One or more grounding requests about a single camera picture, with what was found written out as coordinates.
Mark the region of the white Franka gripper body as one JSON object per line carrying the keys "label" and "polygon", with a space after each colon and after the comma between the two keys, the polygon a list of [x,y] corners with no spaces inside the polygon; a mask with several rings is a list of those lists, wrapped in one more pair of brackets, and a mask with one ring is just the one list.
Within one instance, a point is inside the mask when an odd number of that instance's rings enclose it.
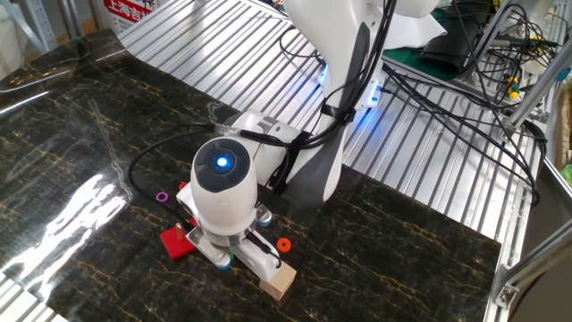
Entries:
{"label": "white Franka gripper body", "polygon": [[277,249],[257,232],[259,225],[272,222],[272,214],[258,206],[254,192],[244,197],[233,189],[211,193],[189,183],[176,199],[197,223],[187,240],[216,267],[228,268],[235,256],[265,282],[278,273],[282,260]]}

